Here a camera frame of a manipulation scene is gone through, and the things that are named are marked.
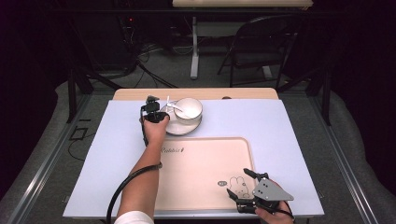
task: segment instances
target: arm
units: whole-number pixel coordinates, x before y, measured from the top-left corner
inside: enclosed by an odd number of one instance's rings
[[[144,120],[148,145],[131,173],[161,161],[161,147],[166,133],[169,117],[159,123]],[[121,202],[117,217],[130,211],[141,211],[149,217],[154,217],[154,206],[157,197],[160,171],[148,171],[137,176],[122,191]]]

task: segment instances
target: beige tray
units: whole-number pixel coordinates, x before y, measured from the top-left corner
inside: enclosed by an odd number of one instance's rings
[[[179,138],[163,144],[156,210],[235,209],[230,189],[252,198],[256,181],[248,141],[241,137]]]

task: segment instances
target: wooden table edge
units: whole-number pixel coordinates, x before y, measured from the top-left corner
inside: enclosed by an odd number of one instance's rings
[[[198,100],[220,100],[224,97],[234,99],[274,99],[278,100],[273,88],[178,88],[178,89],[119,89],[113,100],[133,101],[146,100],[149,95],[166,100],[178,100],[186,97]]]

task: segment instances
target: white tabletop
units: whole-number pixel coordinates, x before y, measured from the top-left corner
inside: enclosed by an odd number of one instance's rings
[[[311,0],[173,0],[174,7],[312,7]]]
[[[201,125],[185,137],[243,137],[248,140],[255,171],[268,173],[294,197],[297,217],[324,214],[302,152],[280,100],[202,100]],[[110,101],[92,142],[64,217],[104,218],[110,199],[142,154],[138,122],[144,101]],[[120,198],[113,209],[118,211]],[[163,211],[156,218],[249,217],[236,211]]]

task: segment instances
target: white table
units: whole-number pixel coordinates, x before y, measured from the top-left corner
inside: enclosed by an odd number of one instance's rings
[[[220,96],[235,98],[218,100]],[[130,95],[132,101],[125,101]],[[272,89],[176,89],[120,90],[110,101],[85,160],[78,182],[65,208],[64,217],[106,216],[110,199],[128,175],[145,146],[138,122],[140,106],[147,95],[165,100],[195,97],[204,105],[203,121],[186,137],[244,137],[250,143],[255,171],[268,173],[288,193],[297,217],[324,214],[282,101]],[[120,198],[113,209],[116,215]],[[241,218],[255,217],[233,211],[156,211],[156,218]]]
[[[173,0],[173,7],[312,7],[312,0]],[[234,35],[243,23],[202,22],[192,18],[191,79],[198,78],[198,36]]]

